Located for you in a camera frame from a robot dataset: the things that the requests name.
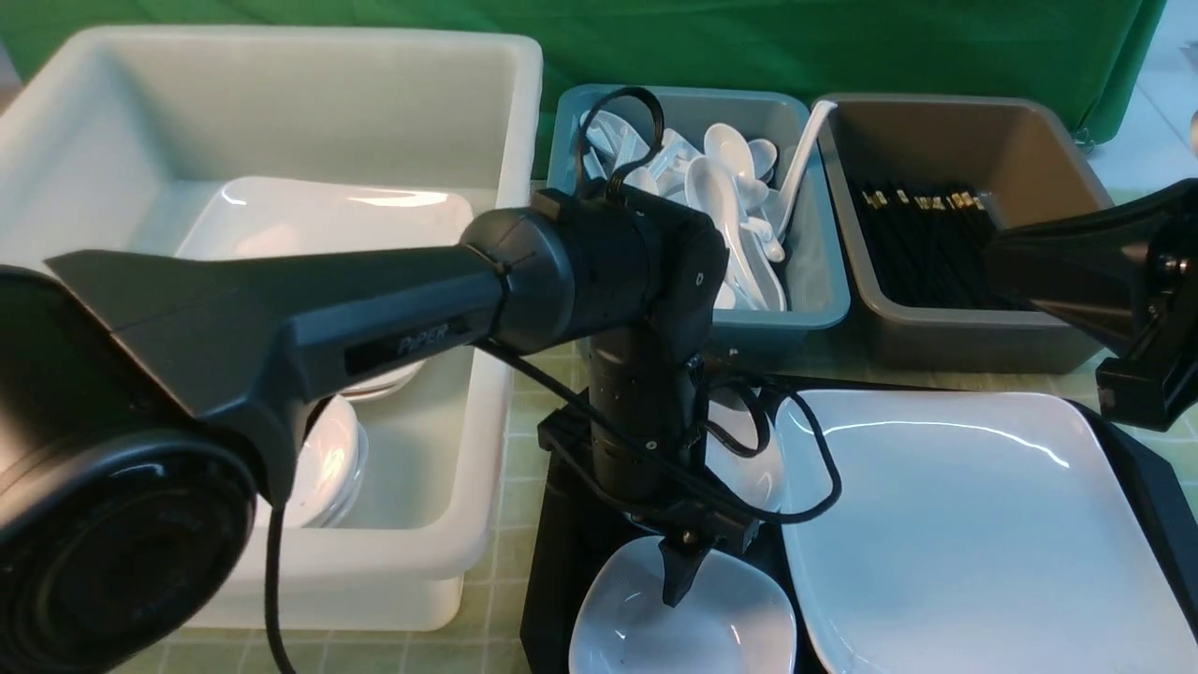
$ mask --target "white bin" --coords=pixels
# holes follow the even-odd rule
[[[0,263],[171,254],[219,187],[261,175],[527,204],[541,55],[525,37],[103,28],[0,116]],[[288,532],[288,629],[435,630],[485,547],[509,371],[455,351],[359,407],[370,459],[341,529]],[[265,530],[193,626],[260,627]]]

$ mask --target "stack of chopsticks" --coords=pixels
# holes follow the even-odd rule
[[[976,189],[849,181],[883,293],[908,306],[1018,309],[986,285],[981,250],[994,220]]]

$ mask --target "white ceramic spoon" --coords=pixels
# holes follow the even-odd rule
[[[585,121],[587,121],[586,117],[580,119],[579,127],[581,127]],[[619,136],[615,135],[615,130],[612,130],[610,125],[604,123],[598,115],[591,121],[591,126],[586,128],[585,133],[587,135],[587,142],[589,142],[591,147],[598,151],[603,157],[611,158],[616,156],[616,150],[619,147]]]
[[[628,177],[624,178],[624,184],[636,187],[649,194],[658,193],[658,181],[653,178],[653,174],[645,166],[633,169],[633,172],[628,174]]]
[[[707,213],[724,233],[724,243],[728,247],[730,257],[725,279],[744,291],[745,298],[749,300],[746,308],[769,308],[761,284],[754,278],[745,251],[740,231],[740,202],[732,174],[719,160],[707,156],[698,157],[686,169],[684,192],[686,205]]]
[[[782,205],[782,198],[779,195],[778,189],[770,189],[766,194],[766,200],[762,201],[755,211],[750,211],[750,214],[756,214],[769,223],[774,227],[775,238],[778,237],[778,231],[781,230],[782,212],[785,206]]]
[[[603,160],[599,159],[594,147],[582,156],[582,170],[587,171],[587,177],[607,178],[607,171],[603,168]]]
[[[740,226],[757,237],[767,260],[780,262],[786,259],[786,250],[782,249],[782,244],[778,242],[778,238],[774,238],[774,225],[769,224],[768,220],[748,215],[740,220]]]
[[[769,187],[757,180],[752,150],[739,130],[722,122],[713,123],[703,134],[703,153],[719,159],[732,172],[745,210],[756,208],[766,200]]]
[[[661,175],[658,176],[658,187],[666,198],[685,205],[685,199],[682,198],[682,188],[686,180],[686,166],[696,157],[702,156],[702,152],[672,128],[667,128],[661,135],[661,146],[674,148],[674,154],[666,162]]]
[[[720,292],[715,296],[715,308],[718,309],[734,309],[737,308],[737,291],[728,285],[725,280],[720,283]]]
[[[774,177],[774,164],[778,163],[778,145],[766,138],[757,138],[749,141],[749,152],[752,154],[754,177],[769,182]]]
[[[819,136],[819,128],[823,127],[824,121],[834,109],[836,109],[836,103],[819,101],[811,108],[811,116],[807,117],[807,123],[803,127],[799,147],[794,151],[794,158],[791,159],[791,165],[786,169],[786,178],[782,180],[782,188],[779,189],[783,208],[782,217],[779,221],[773,223],[778,238],[786,238],[786,229],[791,225],[794,200],[799,195],[799,186],[803,183],[803,174],[807,170],[811,150],[815,148],[816,139]]]

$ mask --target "white plate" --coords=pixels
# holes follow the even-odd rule
[[[661,603],[660,536],[636,539],[599,571],[570,638],[570,674],[789,674],[791,602],[769,576],[713,551],[682,603]]]
[[[424,362],[413,363],[411,365],[405,365],[399,370],[393,370],[386,375],[380,375],[374,379],[367,379],[357,387],[350,387],[349,389],[341,391],[341,395],[350,399],[350,402],[353,403],[375,401],[383,396],[389,396],[411,382],[412,378],[416,377],[416,374],[420,370],[422,364],[424,364]]]
[[[283,526],[289,529],[319,526],[359,478],[358,418],[353,406],[333,396],[296,459],[296,478]],[[254,527],[266,527],[270,517],[270,504],[259,497]]]
[[[1198,645],[1085,419],[1039,394],[811,391],[843,496],[783,527],[830,672],[1198,672]],[[829,479],[775,419],[787,511]]]
[[[472,219],[470,202],[448,192],[240,177],[205,206],[175,256],[223,260],[452,245]],[[419,368],[381,375],[345,393],[367,393],[370,400],[393,394]]]

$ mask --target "green cloth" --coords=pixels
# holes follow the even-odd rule
[[[1164,0],[0,0],[32,74],[101,24],[409,26],[528,35],[545,53],[538,175],[552,111],[582,83],[1017,96],[1089,140],[1119,128]]]

